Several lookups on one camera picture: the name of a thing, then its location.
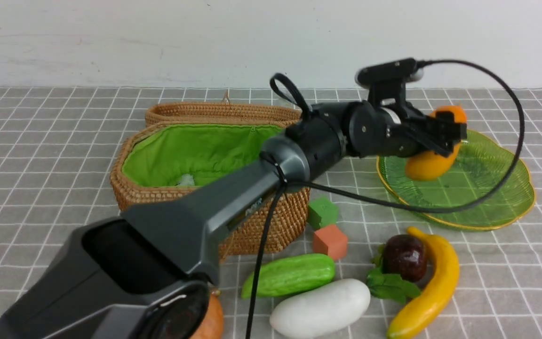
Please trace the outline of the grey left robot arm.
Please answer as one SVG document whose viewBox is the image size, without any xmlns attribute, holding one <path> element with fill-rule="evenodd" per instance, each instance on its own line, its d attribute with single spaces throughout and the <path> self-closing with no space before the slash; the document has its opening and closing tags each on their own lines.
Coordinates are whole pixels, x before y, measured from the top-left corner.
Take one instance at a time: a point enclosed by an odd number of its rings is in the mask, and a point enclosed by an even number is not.
<svg viewBox="0 0 542 339">
<path fill-rule="evenodd" d="M 452 156 L 466 120 L 460 107 L 427 116 L 402 98 L 304 105 L 249 165 L 75 229 L 0 317 L 0 339 L 187 339 L 218 283 L 220 243 L 268 201 L 275 207 L 345 156 Z"/>
</svg>

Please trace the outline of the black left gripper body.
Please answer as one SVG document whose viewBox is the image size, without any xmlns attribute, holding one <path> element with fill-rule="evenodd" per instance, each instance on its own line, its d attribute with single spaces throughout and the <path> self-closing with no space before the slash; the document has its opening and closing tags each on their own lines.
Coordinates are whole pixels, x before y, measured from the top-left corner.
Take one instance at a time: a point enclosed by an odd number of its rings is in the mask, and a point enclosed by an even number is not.
<svg viewBox="0 0 542 339">
<path fill-rule="evenodd" d="M 346 105 L 346 152 L 352 157 L 413 157 L 426 151 L 405 132 L 396 109 L 361 100 Z"/>
</svg>

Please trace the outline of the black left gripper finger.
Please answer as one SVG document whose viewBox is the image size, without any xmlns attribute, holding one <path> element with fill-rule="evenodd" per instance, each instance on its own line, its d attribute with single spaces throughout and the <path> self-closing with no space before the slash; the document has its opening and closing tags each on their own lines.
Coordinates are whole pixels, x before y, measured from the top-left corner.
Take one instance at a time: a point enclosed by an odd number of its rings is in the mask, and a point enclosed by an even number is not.
<svg viewBox="0 0 542 339">
<path fill-rule="evenodd" d="M 406 129 L 405 136 L 413 141 L 416 146 L 412 156 L 418 156 L 424 152 L 431 152 L 442 157 L 449 157 L 454 154 L 454 143 L 445 141 L 443 137 L 435 137 L 429 132 L 420 129 Z"/>
<path fill-rule="evenodd" d="M 426 129 L 445 142 L 460 142 L 468 137 L 465 111 L 433 111 L 426 118 Z"/>
</svg>

